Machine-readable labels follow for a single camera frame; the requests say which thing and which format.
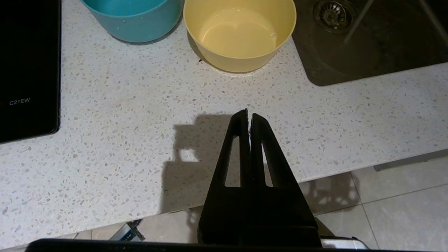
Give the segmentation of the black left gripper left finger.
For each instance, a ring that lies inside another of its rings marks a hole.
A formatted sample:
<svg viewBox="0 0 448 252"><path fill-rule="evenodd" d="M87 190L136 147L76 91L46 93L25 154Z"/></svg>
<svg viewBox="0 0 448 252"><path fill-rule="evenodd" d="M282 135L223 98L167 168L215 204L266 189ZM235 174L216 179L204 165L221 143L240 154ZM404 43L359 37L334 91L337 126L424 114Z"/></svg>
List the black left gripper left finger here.
<svg viewBox="0 0 448 252"><path fill-rule="evenodd" d="M231 116L198 223L199 244L237 245L240 233L248 222L248 205L252 202L250 193L254 185L248 126L248 110L241 110ZM240 187L231 188L225 182L232 144L236 138L239 138L237 167Z"/></svg>

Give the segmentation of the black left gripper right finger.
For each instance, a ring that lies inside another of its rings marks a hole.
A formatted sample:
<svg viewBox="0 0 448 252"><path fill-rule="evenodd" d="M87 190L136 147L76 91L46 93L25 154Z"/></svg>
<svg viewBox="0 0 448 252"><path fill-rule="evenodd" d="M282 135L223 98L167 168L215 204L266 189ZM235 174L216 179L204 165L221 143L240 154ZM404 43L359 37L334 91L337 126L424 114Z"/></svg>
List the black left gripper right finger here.
<svg viewBox="0 0 448 252"><path fill-rule="evenodd" d="M267 246L320 246L317 222L269 122L251 119L252 242Z"/></svg>

